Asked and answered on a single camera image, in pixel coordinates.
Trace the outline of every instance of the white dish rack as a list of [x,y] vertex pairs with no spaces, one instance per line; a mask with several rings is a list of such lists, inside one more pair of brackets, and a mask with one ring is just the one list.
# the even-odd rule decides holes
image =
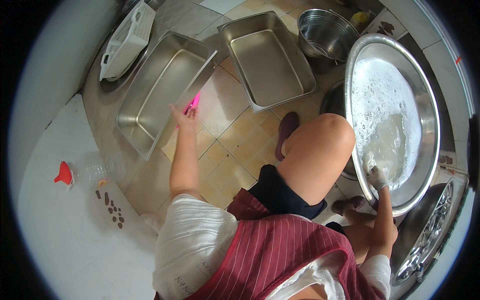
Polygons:
[[121,77],[148,44],[155,11],[143,0],[128,13],[108,41],[103,54],[100,81]]

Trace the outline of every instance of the brown stain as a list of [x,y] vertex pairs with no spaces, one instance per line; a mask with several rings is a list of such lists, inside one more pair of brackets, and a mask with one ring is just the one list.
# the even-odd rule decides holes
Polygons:
[[382,24],[382,27],[386,32],[393,35],[393,31],[395,30],[395,27],[392,24],[390,24],[389,22],[383,22],[383,21],[380,22],[380,24]]

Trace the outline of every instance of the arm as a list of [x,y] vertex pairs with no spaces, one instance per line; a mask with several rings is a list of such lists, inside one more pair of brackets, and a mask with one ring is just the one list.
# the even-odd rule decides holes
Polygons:
[[370,248],[365,261],[378,254],[383,254],[390,258],[392,246],[398,234],[393,223],[392,202],[390,201],[390,190],[386,184],[385,175],[379,168],[374,167],[369,181],[378,190],[378,210],[371,234]]
[[170,172],[170,196],[173,199],[179,194],[185,193],[200,199],[196,151],[198,110],[191,108],[184,115],[172,104],[170,109],[179,126],[177,148]]

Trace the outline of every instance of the metal bowl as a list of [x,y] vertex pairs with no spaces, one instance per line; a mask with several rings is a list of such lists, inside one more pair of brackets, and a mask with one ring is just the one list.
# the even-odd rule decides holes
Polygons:
[[422,201],[412,209],[398,227],[398,238],[393,244],[390,265],[395,275],[392,285],[406,281],[419,264],[427,264],[434,255],[445,230],[454,181],[430,187]]
[[347,61],[359,33],[344,17],[329,10],[310,9],[298,18],[299,46],[316,73]]
[[[412,209],[423,197],[432,181],[440,148],[440,122],[437,104],[427,77],[413,56],[398,42],[381,34],[367,34],[359,38],[348,56],[345,73],[345,113],[353,124],[352,75],[355,64],[365,58],[379,58],[393,64],[406,79],[415,96],[421,123],[421,142],[416,165],[410,177],[398,189],[391,192],[393,216],[400,216]],[[370,189],[363,171],[362,158],[357,146],[352,151],[353,164],[360,187],[369,204],[376,208],[378,200]]]

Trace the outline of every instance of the black shorts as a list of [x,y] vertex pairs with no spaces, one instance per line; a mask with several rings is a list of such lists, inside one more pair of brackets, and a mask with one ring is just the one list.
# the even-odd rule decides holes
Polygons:
[[[276,167],[272,165],[262,167],[258,183],[252,186],[249,192],[275,215],[295,214],[311,220],[327,208],[325,199],[315,205],[306,203],[287,185]],[[342,226],[337,222],[330,222],[326,227],[346,236]]]

